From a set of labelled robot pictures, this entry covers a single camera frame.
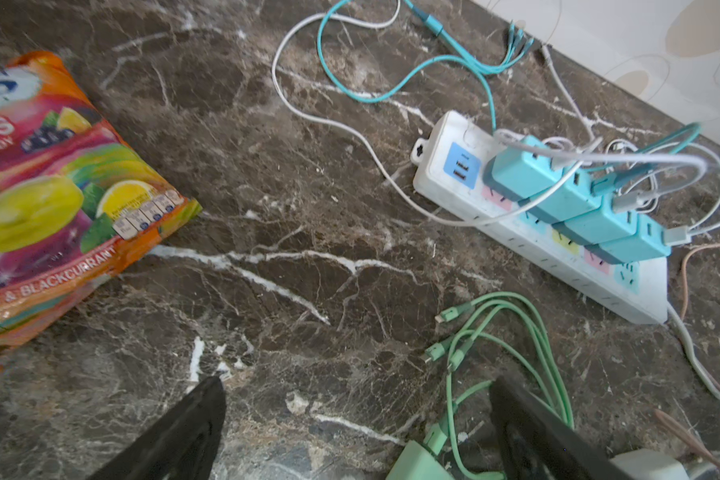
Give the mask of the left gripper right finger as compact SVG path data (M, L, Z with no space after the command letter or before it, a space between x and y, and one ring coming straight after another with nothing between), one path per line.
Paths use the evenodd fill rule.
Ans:
M489 388L491 421L508 479L627 479L545 404L501 377Z

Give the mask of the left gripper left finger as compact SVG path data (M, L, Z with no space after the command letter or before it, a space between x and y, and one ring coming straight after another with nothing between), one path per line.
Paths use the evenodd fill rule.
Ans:
M221 379L202 380L93 479L208 479L226 414Z

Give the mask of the white blue power strip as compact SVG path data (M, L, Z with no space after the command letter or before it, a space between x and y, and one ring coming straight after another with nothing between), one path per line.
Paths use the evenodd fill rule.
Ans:
M611 462L636 480L689 480L685 467L673 457L649 449L616 455Z

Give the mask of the light green charger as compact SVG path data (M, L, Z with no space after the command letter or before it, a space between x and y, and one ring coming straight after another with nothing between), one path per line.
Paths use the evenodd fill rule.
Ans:
M387 480L453 480L435 457L416 441L408 442L386 476Z

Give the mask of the teal charger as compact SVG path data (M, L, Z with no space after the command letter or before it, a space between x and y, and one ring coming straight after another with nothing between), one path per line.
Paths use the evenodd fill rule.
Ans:
M558 190L529 209L531 215L548 224L556 224L594 211L602 198L592 194L592 176L577 170Z
M588 247L609 264L626 264L668 257L674 246L691 241L690 228L665 228L648 215L637 216L636 232L630 236Z
M617 213L613 209L614 196L602 197L596 209L559 222L554 229L578 245L598 245L623 239L637 232L637 215L632 211Z

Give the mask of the teal charger plug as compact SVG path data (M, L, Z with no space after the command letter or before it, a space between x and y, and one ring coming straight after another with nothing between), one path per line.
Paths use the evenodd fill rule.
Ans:
M549 189L563 176L549 157L507 147L486 167L483 182L501 196L520 202Z

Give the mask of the white multicolour power strip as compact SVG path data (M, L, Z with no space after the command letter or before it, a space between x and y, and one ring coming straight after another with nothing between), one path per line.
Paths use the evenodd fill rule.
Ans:
M600 305L637 325L668 319L667 262L653 259L611 265L534 215L514 215L517 203L483 181L502 149L485 130L455 110L414 144L417 193L524 257Z

